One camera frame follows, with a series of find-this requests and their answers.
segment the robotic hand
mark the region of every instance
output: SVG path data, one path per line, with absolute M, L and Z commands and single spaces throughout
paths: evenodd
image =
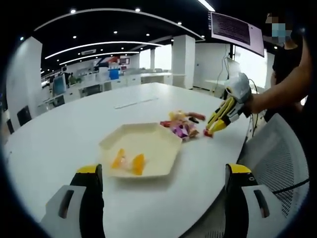
M 225 129 L 242 113 L 247 117 L 250 115 L 244 107 L 252 95 L 248 77 L 244 73 L 239 73 L 237 77 L 233 77 L 225 83 L 225 90 L 229 97 L 211 115 L 206 126 L 207 135 L 213 135 L 214 132 Z

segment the computer monitor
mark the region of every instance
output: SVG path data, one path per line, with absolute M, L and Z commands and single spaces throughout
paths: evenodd
M 211 37 L 231 42 L 264 57 L 262 30 L 237 18 L 210 12 Z
M 53 94 L 54 96 L 63 94 L 66 92 L 65 74 L 57 76 L 53 81 Z

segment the white plate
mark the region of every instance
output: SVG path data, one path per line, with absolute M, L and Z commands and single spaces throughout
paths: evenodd
M 165 176 L 170 173 L 182 139 L 158 123 L 126 124 L 103 139 L 101 164 L 110 177 L 144 178 Z M 145 167 L 141 176 L 123 169 L 112 169 L 111 165 L 120 149 L 125 150 L 126 159 L 131 162 L 144 154 Z

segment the ceiling light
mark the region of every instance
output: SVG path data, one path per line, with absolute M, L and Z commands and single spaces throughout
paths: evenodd
M 216 11 L 206 0 L 198 0 L 202 5 L 204 5 L 205 8 L 207 8 L 209 11 Z
M 73 62 L 73 61 L 76 61 L 76 60 L 83 60 L 83 59 L 90 58 L 90 57 L 96 57 L 96 56 L 108 56 L 108 55 L 112 55 L 112 54 L 116 54 L 116 55 L 122 55 L 122 54 L 138 54 L 138 53 L 140 53 L 140 52 L 138 52 L 138 51 L 126 51 L 126 52 L 102 53 L 102 54 L 97 54 L 97 55 L 92 55 L 92 56 L 84 56 L 84 57 L 81 57 L 81 58 L 72 59 L 72 60 L 69 60 L 69 61 L 60 63 L 59 65 L 62 65 L 62 64 L 65 64 L 65 63 L 70 63 L 70 62 Z
M 48 58 L 51 58 L 53 56 L 59 55 L 61 53 L 67 52 L 67 51 L 71 51 L 74 49 L 78 49 L 78 48 L 82 48 L 82 47 L 87 47 L 87 46 L 97 46 L 97 45 L 106 45 L 106 44 L 138 44 L 138 45 L 149 45 L 149 46 L 163 46 L 161 44 L 157 44 L 157 43 L 150 43 L 150 42 L 141 42 L 141 41 L 108 41 L 108 42 L 98 42 L 98 43 L 92 43 L 92 44 L 86 44 L 86 45 L 81 45 L 81 46 L 76 46 L 76 47 L 72 47 L 57 53 L 54 53 L 50 56 L 45 57 L 45 59 L 47 60 Z

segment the white pillar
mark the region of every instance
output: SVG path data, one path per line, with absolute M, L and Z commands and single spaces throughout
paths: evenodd
M 11 58 L 6 75 L 6 99 L 14 130 L 20 128 L 17 113 L 29 107 L 32 118 L 37 116 L 41 99 L 42 43 L 33 37 L 25 40 Z
M 151 69 L 155 69 L 155 49 L 151 50 Z
M 185 88 L 193 88 L 195 69 L 195 39 L 183 35 L 174 37 L 172 47 L 172 72 L 185 75 Z

